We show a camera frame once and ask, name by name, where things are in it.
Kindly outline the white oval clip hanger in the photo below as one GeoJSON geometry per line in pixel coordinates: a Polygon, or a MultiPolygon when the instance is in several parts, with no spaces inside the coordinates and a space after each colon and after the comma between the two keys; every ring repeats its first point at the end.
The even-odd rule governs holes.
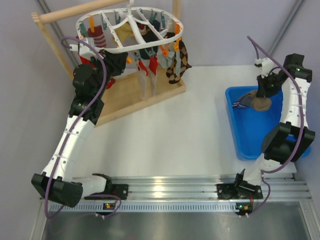
{"type": "Polygon", "coordinates": [[[173,14],[153,7],[127,7],[91,11],[76,22],[77,36],[96,51],[119,54],[152,47],[175,48],[184,26],[173,14]]]}

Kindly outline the beige striped sock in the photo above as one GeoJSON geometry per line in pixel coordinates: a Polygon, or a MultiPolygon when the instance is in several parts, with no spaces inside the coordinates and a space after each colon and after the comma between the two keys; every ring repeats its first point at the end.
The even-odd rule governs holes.
{"type": "Polygon", "coordinates": [[[251,108],[253,102],[253,97],[250,95],[242,96],[241,98],[237,99],[233,104],[233,108],[238,109],[245,109],[245,108],[251,108]]]}
{"type": "Polygon", "coordinates": [[[252,90],[248,93],[248,106],[257,112],[268,111],[272,105],[272,101],[268,97],[257,97],[257,90],[252,90]]]}

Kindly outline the grey blue sock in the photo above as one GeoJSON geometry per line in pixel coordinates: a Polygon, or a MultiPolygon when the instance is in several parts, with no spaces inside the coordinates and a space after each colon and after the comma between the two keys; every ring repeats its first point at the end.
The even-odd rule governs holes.
{"type": "Polygon", "coordinates": [[[157,52],[158,63],[164,69],[167,69],[167,68],[169,68],[171,66],[174,57],[175,57],[175,52],[174,51],[169,51],[168,52],[168,56],[165,56],[163,54],[162,50],[159,50],[157,52]]]}

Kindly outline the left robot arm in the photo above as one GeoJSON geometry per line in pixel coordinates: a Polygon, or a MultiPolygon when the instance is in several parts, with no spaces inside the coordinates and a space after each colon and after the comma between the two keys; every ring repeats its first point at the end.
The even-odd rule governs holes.
{"type": "Polygon", "coordinates": [[[89,64],[80,64],[73,70],[75,96],[62,137],[42,173],[35,173],[31,179],[42,198],[66,207],[73,208],[80,199],[95,193],[103,199],[113,194],[111,179],[104,174],[73,176],[80,150],[102,113],[107,85],[126,68],[128,53],[100,50],[99,54],[100,57],[92,56],[89,64]]]}

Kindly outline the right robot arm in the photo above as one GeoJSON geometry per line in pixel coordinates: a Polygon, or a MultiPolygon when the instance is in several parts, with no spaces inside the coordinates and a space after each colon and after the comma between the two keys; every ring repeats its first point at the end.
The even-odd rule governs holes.
{"type": "Polygon", "coordinates": [[[307,95],[313,80],[311,69],[303,66],[304,55],[292,53],[283,64],[271,57],[258,60],[261,73],[257,77],[258,89],[251,96],[251,107],[282,93],[279,123],[264,137],[261,155],[250,168],[243,169],[234,180],[233,192],[238,198],[252,196],[261,199],[261,183],[266,174],[284,169],[296,162],[316,137],[307,122],[307,95]]]}

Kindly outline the red reindeer sock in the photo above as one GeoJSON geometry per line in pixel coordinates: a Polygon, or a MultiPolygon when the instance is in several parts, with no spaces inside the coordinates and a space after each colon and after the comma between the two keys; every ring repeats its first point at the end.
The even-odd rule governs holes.
{"type": "Polygon", "coordinates": [[[135,64],[137,69],[138,84],[140,87],[140,97],[141,99],[144,100],[146,96],[147,78],[149,75],[149,71],[141,55],[137,51],[134,52],[134,59],[135,59],[135,64]]]}
{"type": "Polygon", "coordinates": [[[156,96],[157,91],[157,69],[158,69],[158,59],[157,56],[151,56],[149,58],[149,77],[150,77],[150,84],[151,84],[151,94],[152,96],[156,96]]]}

